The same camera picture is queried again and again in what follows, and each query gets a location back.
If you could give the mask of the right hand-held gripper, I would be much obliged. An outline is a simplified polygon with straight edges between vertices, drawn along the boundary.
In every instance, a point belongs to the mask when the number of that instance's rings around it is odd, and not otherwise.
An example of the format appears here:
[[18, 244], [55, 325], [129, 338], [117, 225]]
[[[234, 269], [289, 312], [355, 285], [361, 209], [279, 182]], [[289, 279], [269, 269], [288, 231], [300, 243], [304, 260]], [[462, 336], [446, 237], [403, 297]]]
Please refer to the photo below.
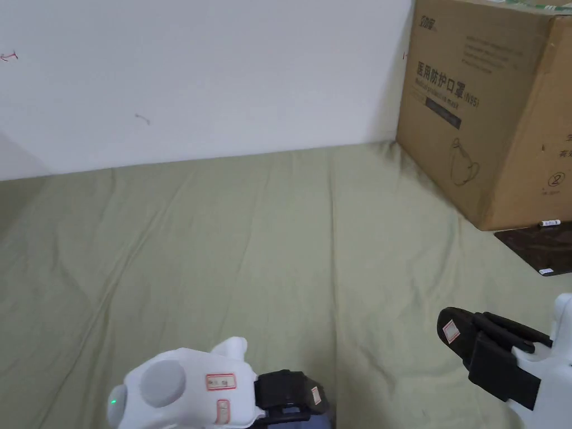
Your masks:
[[440, 311], [437, 334], [469, 380], [515, 411], [525, 428], [571, 427], [571, 294], [557, 296], [548, 335], [456, 307]]

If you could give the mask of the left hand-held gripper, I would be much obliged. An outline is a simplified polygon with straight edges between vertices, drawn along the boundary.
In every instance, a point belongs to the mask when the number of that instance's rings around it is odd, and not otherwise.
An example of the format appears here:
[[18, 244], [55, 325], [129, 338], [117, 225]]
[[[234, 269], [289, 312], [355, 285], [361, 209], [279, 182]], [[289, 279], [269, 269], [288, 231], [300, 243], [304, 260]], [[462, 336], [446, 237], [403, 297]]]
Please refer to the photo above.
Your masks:
[[[204, 352], [162, 352], [128, 372], [107, 401], [112, 428], [248, 428], [265, 412], [256, 404], [257, 375], [247, 341], [230, 337]], [[301, 371], [268, 374], [268, 418], [325, 416], [324, 387]]]

